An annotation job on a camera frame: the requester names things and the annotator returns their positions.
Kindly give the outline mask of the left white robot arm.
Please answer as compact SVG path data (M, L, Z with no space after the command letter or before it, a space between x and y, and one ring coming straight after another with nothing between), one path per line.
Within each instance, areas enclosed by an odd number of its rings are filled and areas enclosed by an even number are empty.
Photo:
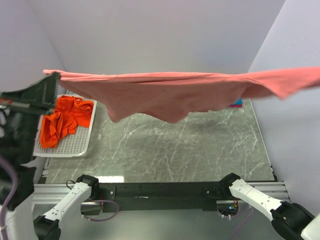
M33 218L33 160L41 115L56 105L60 74L53 72L20 90L0 94L0 238L2 240L58 240L64 222L81 213L81 204L100 195L99 180L82 175L51 210Z

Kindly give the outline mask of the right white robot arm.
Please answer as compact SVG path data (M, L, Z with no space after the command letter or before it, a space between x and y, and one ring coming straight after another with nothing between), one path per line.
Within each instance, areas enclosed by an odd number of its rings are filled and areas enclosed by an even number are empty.
M240 199L267 217L285 240L320 240L320 216L298 203L273 198L230 173L219 181L222 198Z

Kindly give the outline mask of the salmon pink t-shirt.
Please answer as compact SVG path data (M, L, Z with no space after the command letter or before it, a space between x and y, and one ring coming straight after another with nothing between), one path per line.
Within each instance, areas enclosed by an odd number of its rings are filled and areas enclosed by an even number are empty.
M220 111L238 99L279 99L320 84L319 67L300 67L241 74L151 72L86 74L60 71L60 85L105 105L117 123L146 114L177 123L189 113Z

